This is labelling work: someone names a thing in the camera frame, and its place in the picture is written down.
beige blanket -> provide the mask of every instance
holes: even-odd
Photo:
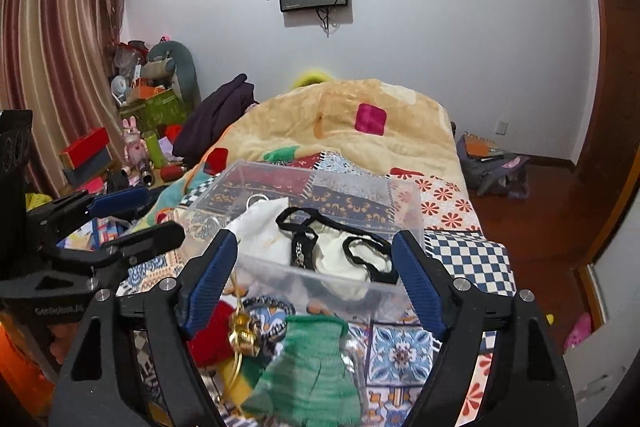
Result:
[[[465,187],[446,110],[379,80],[326,82],[276,96],[230,126],[214,147],[228,149],[227,165],[334,151],[376,174],[400,168]]]

yellow cloth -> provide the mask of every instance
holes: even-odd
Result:
[[[234,377],[234,359],[226,359],[224,362],[216,364],[222,381],[224,382],[224,394],[228,401],[240,407],[249,398],[253,389],[246,381],[242,373],[238,375],[234,384],[229,387],[229,383]]]
[[[31,210],[32,208],[36,208],[36,206],[41,206],[41,204],[53,201],[51,196],[47,196],[46,194],[36,194],[35,192],[27,192],[24,198],[27,204],[27,210]]]
[[[356,130],[361,104],[385,111],[382,136]],[[228,127],[210,150],[228,149],[230,165],[292,146],[298,147],[295,158],[334,151],[375,174],[402,168],[465,186],[447,111],[423,94],[379,80],[324,82],[271,98]]]

orange object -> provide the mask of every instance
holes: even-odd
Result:
[[[127,102],[133,102],[134,100],[148,100],[152,96],[166,91],[164,87],[150,87],[150,86],[136,86],[127,95]]]
[[[22,406],[34,417],[45,417],[51,407],[53,384],[40,368],[12,342],[0,324],[0,373]]]
[[[485,158],[489,156],[489,149],[496,148],[496,144],[473,134],[465,134],[465,147],[469,156]]]

metal screw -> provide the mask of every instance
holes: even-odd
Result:
[[[471,283],[464,277],[453,279],[453,287],[461,292],[466,292],[471,288]]]
[[[94,291],[99,285],[100,279],[98,279],[97,277],[91,277],[91,279],[88,279],[86,282],[86,288],[89,291]]]
[[[98,302],[106,301],[109,297],[111,297],[111,292],[107,288],[98,290],[95,293],[95,300],[97,300]]]
[[[533,295],[533,292],[531,290],[520,290],[518,295],[525,302],[533,302],[534,299],[536,298],[536,296]]]
[[[164,292],[168,292],[169,290],[173,290],[175,288],[176,282],[173,277],[165,277],[160,281],[160,289]]]

red cloth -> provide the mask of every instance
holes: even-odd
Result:
[[[182,131],[182,126],[178,124],[168,125],[166,131],[164,131],[164,135],[169,139],[171,143],[175,142],[175,139],[178,137]]]
[[[204,171],[209,176],[215,176],[226,169],[226,159],[229,156],[229,149],[216,147],[205,160]]]
[[[229,317],[234,309],[220,301],[209,319],[209,324],[198,331],[193,340],[187,342],[189,351],[197,367],[207,367],[230,359],[234,350],[229,344]]]

